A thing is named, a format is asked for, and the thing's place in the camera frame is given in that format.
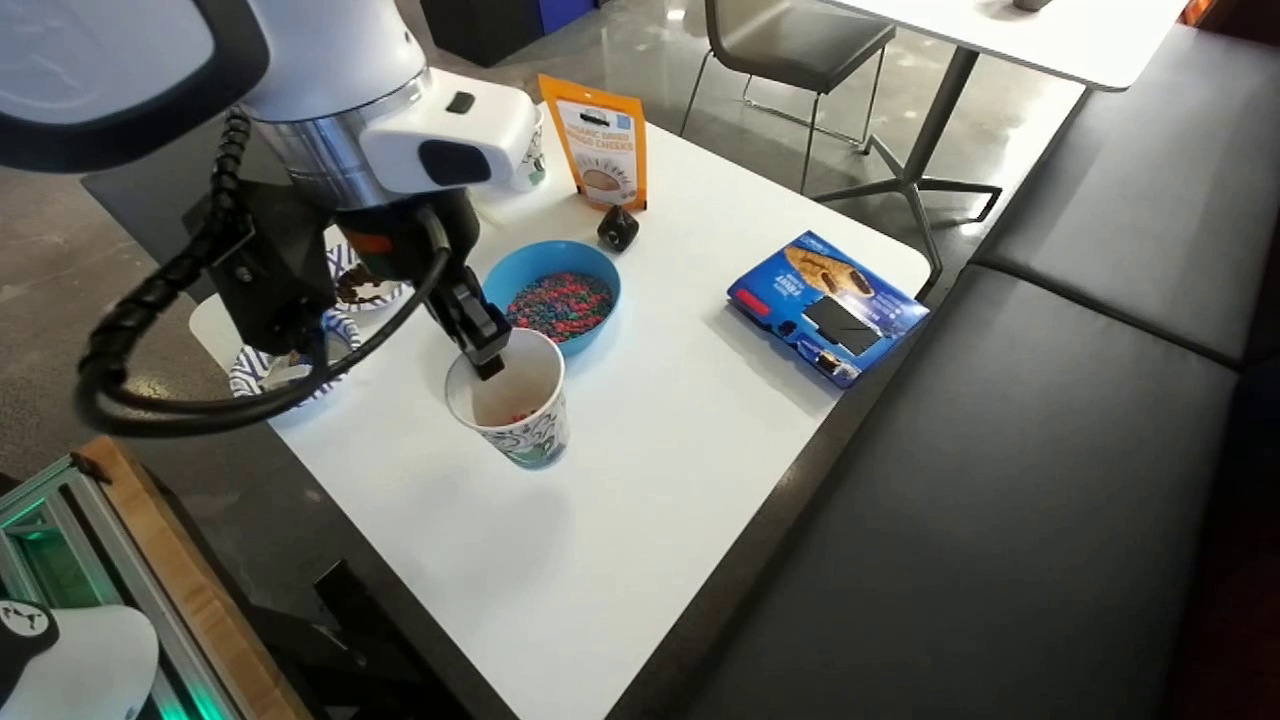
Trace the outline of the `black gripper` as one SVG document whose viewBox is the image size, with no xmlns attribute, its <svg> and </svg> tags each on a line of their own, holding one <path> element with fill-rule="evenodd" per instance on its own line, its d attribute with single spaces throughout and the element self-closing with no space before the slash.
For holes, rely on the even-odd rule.
<svg viewBox="0 0 1280 720">
<path fill-rule="evenodd" d="M 209 275 L 253 347 L 322 352 L 322 315 L 341 302 L 326 259 L 329 228 L 377 280 L 410 283 L 480 378 L 504 367 L 511 322 L 469 268 L 480 218 L 463 190 L 329 211 L 285 183 L 219 189 L 203 214 L 215 234 Z"/>
</svg>

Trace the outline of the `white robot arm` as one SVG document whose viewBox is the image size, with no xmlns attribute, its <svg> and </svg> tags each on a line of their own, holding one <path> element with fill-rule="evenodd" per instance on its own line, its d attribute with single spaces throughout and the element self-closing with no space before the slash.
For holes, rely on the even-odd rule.
<svg viewBox="0 0 1280 720">
<path fill-rule="evenodd" d="M 0 0 L 7 168 L 117 168 L 232 105 L 341 211 L 535 183 L 534 97 L 434 66 L 395 0 Z"/>
</svg>

